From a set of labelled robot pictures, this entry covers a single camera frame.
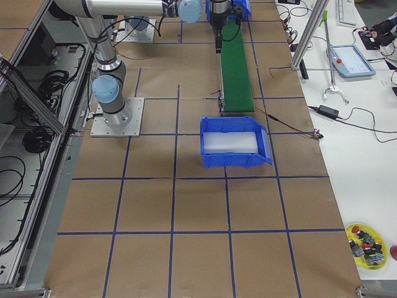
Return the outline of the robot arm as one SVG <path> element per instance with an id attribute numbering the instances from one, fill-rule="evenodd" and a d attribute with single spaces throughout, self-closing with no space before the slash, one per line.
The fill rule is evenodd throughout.
<path id="1" fill-rule="evenodd" d="M 215 51 L 217 54 L 221 53 L 223 46 L 223 28 L 228 22 L 228 17 L 231 10 L 229 1 L 206 1 L 206 15 L 207 19 L 213 29 L 215 38 Z M 188 24 L 197 22 L 203 12 L 202 1 L 164 1 L 163 2 L 163 17 L 177 17 Z M 136 29 L 140 25 L 144 28 L 148 26 L 149 19 L 147 16 L 131 16 L 126 24 L 130 28 Z"/>
<path id="2" fill-rule="evenodd" d="M 56 4 L 77 18 L 93 49 L 100 75 L 92 84 L 92 92 L 102 108 L 104 122 L 111 127 L 128 124 L 133 111 L 122 95 L 125 64 L 116 54 L 102 16 L 180 17 L 191 24 L 201 18 L 203 11 L 202 1 L 57 1 Z"/>

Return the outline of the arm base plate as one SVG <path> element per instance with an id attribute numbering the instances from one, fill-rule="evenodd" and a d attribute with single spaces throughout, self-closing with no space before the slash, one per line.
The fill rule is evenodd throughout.
<path id="1" fill-rule="evenodd" d="M 128 21 L 120 24 L 116 41 L 133 43 L 152 43 L 154 39 L 155 19 L 149 19 L 149 24 L 143 28 L 139 25 L 136 29 Z"/>
<path id="2" fill-rule="evenodd" d="M 126 97 L 125 107 L 118 114 L 103 112 L 100 104 L 94 117 L 92 137 L 139 137 L 145 99 L 143 97 Z"/>

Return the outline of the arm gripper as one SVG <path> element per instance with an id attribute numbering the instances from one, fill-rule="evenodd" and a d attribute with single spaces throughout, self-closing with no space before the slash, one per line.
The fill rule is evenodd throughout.
<path id="1" fill-rule="evenodd" d="M 215 34 L 215 51 L 221 53 L 223 28 L 227 24 L 230 4 L 228 0 L 209 1 L 210 25 Z"/>

